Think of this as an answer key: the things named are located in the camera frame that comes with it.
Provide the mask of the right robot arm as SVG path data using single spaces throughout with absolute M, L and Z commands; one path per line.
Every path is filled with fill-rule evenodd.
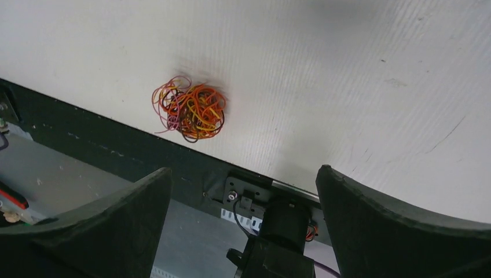
M 170 202 L 171 171 L 38 224 L 1 229 L 2 277 L 149 277 Z M 316 185 L 339 277 L 489 277 L 490 225 L 403 202 L 322 166 Z M 257 235 L 227 258 L 237 277 L 314 277 L 310 213 L 276 199 Z

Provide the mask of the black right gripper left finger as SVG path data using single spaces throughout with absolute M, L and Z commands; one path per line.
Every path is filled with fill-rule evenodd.
M 171 170 L 35 225 L 1 229 L 2 277 L 149 277 L 170 204 Z

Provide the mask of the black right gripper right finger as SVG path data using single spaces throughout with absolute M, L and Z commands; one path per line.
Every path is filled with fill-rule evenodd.
M 490 225 L 426 210 L 320 167 L 316 187 L 342 277 L 489 277 Z

